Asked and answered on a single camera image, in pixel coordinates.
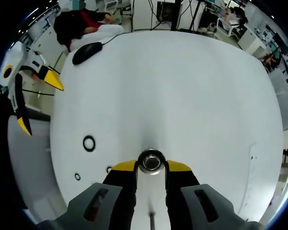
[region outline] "white wall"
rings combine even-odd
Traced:
[[[164,0],[165,2],[175,2],[174,0]],[[134,30],[141,30],[141,29],[150,29],[150,22],[151,22],[151,9],[148,3],[148,0],[131,0],[131,3],[133,5],[134,2],[134,16],[133,16],[133,29]],[[157,2],[158,0],[152,0],[153,3],[153,10],[154,13],[156,14],[157,11]],[[192,8],[192,15],[195,12],[196,6],[197,6],[198,1],[197,0],[192,0],[191,2],[191,8]],[[182,6],[180,8],[180,14],[189,6],[189,1],[184,0],[182,3]],[[202,17],[204,11],[204,4],[200,6],[198,13],[196,15],[195,21],[194,21],[194,29],[197,30],[200,18]],[[190,12],[190,8],[182,15],[180,24],[178,29],[184,28],[188,29],[191,21],[192,21],[192,15]],[[152,20],[152,27],[155,27],[158,25],[158,20],[156,17],[153,15],[153,20]],[[169,28],[165,27],[163,25],[160,25],[157,28]]]

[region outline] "small hole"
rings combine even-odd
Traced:
[[[3,77],[4,78],[8,78],[9,75],[11,74],[11,72],[12,72],[12,68],[7,68],[6,71],[3,74]]]
[[[81,176],[78,173],[75,173],[75,178],[77,181],[81,180]]]
[[[108,166],[107,167],[107,173],[109,173],[111,171],[112,167],[111,166]]]

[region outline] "computer mouse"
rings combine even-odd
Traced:
[[[79,65],[88,60],[91,56],[102,50],[101,42],[94,42],[79,48],[72,57],[72,63]]]

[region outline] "desk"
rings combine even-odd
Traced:
[[[55,93],[50,124],[66,203],[102,182],[109,165],[152,147],[191,167],[242,218],[261,218],[280,172],[283,129],[259,60],[221,41],[173,31],[123,34],[79,66],[73,55],[61,72],[64,91]],[[93,152],[83,148],[86,135],[96,140]],[[149,201],[156,229],[170,229],[164,176],[138,172],[132,229],[149,229]]]
[[[157,14],[157,3],[159,2],[171,2],[174,3],[175,0],[152,0],[153,4],[153,11],[155,14]],[[180,15],[185,11],[185,9],[189,6],[189,1],[185,0],[180,5]],[[198,4],[197,0],[191,0],[191,9],[189,8],[180,18],[180,21],[178,20],[178,26],[177,29],[188,29],[190,27],[190,24],[192,22],[192,17],[195,13],[196,6]],[[134,30],[143,30],[143,29],[150,29],[150,22],[151,22],[151,8],[149,5],[148,0],[131,0],[131,5],[134,5],[133,9],[133,29]],[[202,2],[201,6],[198,10],[198,13],[195,17],[194,21],[194,30],[197,30],[199,21],[201,19],[202,13],[204,11],[205,4]],[[157,18],[153,15],[152,18],[152,27],[155,27],[159,24],[159,21]],[[156,29],[171,29],[171,23],[168,24],[161,24]]]

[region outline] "black cable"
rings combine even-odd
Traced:
[[[187,7],[187,8],[181,13],[181,15],[179,16],[179,22],[178,22],[178,25],[177,25],[176,29],[178,29],[178,27],[179,27],[179,24],[180,24],[180,20],[181,20],[182,15],[188,10],[189,7],[191,7],[191,1],[189,1],[188,7]]]
[[[153,2],[148,0],[149,2],[149,6],[150,6],[150,9],[152,11],[152,15],[150,17],[150,30],[152,30],[152,27],[153,27],[153,13],[154,13],[154,5],[153,5]]]
[[[49,94],[49,93],[42,93],[42,92],[35,92],[35,91],[31,91],[31,90],[24,90],[25,92],[32,92],[32,93],[36,93],[36,94],[40,94],[40,95],[47,95],[47,96],[54,96],[54,94]]]
[[[58,74],[61,74],[60,72],[58,72],[57,70],[55,70],[53,67],[51,67],[51,66],[48,66],[48,67],[49,67],[49,69],[51,69],[51,70],[57,72]]]
[[[120,35],[124,35],[124,34],[130,34],[131,32],[125,32],[125,33],[122,33],[122,34],[118,34],[118,35],[115,35],[113,38],[111,38],[110,40],[108,40],[107,42],[103,43],[102,45],[105,45],[105,44],[108,44],[110,41],[112,41],[114,38],[116,38],[117,36],[120,36]]]
[[[191,17],[193,18],[194,15],[195,15],[195,12],[194,12],[194,15],[192,15],[192,6],[191,6],[191,2],[192,2],[192,0],[189,0]]]
[[[132,32],[133,31],[133,15],[134,15],[134,2],[135,2],[135,0],[133,0],[133,2],[132,2],[132,11],[131,11],[131,31],[130,32]]]

